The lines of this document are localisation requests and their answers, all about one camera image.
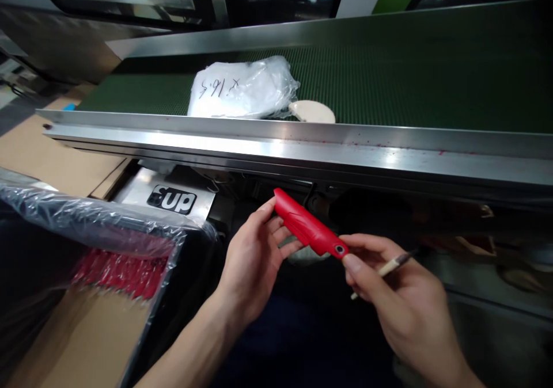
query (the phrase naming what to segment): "sticker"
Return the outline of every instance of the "sticker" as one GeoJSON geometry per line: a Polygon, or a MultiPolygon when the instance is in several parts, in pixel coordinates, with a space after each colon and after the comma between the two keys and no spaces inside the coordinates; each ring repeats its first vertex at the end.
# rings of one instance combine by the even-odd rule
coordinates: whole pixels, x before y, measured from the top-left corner
{"type": "Polygon", "coordinates": [[[146,202],[152,207],[187,215],[192,210],[195,200],[196,194],[158,185],[154,188],[146,202]]]}

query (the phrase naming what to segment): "red plastic handle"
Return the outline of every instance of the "red plastic handle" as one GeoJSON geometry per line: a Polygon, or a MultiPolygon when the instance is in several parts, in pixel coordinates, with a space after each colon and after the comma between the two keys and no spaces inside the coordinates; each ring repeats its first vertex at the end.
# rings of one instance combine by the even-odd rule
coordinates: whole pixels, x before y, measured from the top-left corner
{"type": "Polygon", "coordinates": [[[342,258],[349,249],[326,225],[316,219],[309,211],[299,205],[280,188],[275,189],[276,213],[284,220],[284,225],[304,246],[311,246],[319,256],[330,253],[342,258]]]}

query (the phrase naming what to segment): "green conveyor belt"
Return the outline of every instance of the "green conveyor belt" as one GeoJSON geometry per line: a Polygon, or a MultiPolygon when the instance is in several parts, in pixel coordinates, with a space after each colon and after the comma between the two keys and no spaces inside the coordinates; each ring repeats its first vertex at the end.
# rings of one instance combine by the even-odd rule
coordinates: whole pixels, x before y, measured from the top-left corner
{"type": "Polygon", "coordinates": [[[516,36],[126,59],[78,109],[185,115],[196,72],[271,55],[338,123],[553,133],[551,50],[516,36]]]}

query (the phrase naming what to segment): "white package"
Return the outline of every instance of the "white package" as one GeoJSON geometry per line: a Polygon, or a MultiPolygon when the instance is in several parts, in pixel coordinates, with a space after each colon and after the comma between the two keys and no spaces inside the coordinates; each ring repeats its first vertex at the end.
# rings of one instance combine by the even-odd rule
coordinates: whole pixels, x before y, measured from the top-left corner
{"type": "Polygon", "coordinates": [[[255,63],[213,63],[194,79],[188,116],[262,119],[286,109],[298,87],[283,56],[255,63]]]}

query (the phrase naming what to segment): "fingernail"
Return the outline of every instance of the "fingernail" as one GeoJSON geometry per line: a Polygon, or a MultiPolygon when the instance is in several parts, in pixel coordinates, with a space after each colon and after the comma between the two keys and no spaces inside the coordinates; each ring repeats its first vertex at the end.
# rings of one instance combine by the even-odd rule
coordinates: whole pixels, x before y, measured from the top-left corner
{"type": "Polygon", "coordinates": [[[342,259],[342,263],[350,273],[355,273],[361,269],[363,262],[354,254],[346,254],[346,256],[342,259]]]}

